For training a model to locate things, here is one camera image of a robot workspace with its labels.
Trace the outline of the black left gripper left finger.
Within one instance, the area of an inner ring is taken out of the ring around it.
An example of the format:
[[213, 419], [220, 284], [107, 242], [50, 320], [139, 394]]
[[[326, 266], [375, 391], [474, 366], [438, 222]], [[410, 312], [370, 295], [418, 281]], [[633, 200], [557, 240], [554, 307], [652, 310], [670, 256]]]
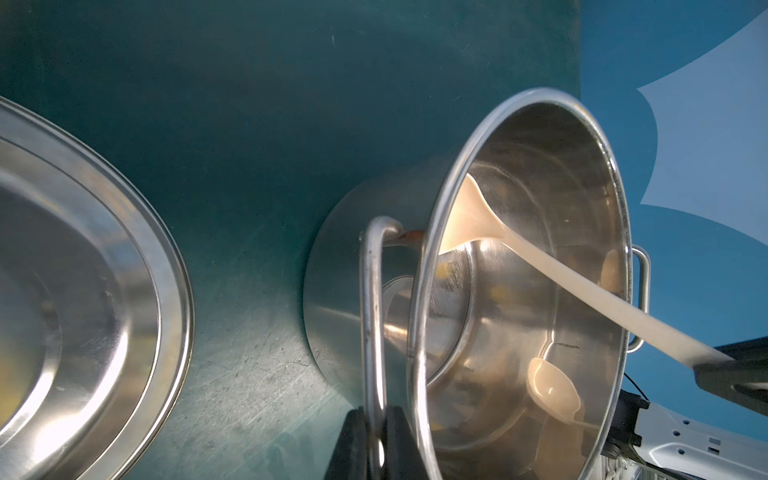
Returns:
[[325, 480], [366, 480], [367, 428], [362, 407], [350, 410], [326, 469]]

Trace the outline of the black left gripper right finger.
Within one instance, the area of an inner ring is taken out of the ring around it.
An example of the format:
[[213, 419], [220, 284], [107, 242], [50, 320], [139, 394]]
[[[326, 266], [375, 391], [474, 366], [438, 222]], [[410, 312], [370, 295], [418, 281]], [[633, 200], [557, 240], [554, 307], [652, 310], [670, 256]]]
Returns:
[[408, 419], [400, 406], [386, 408], [383, 443], [385, 479], [429, 479]]

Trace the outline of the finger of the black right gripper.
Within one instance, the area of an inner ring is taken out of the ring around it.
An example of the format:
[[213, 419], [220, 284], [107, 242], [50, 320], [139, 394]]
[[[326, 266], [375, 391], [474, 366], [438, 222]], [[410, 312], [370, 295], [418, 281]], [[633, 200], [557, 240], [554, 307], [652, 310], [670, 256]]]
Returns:
[[731, 403], [767, 415], [767, 337], [717, 347], [731, 360], [693, 371], [698, 387]]

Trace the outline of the beige plastic ladle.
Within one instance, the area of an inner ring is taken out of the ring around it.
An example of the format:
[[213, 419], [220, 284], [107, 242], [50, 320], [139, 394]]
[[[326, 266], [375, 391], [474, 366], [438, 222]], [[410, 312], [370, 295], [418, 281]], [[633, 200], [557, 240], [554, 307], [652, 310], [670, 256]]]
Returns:
[[497, 240], [530, 266], [625, 330], [693, 369], [732, 358], [621, 300], [511, 230], [491, 209], [480, 187], [466, 175], [450, 209], [439, 253], [478, 240]]

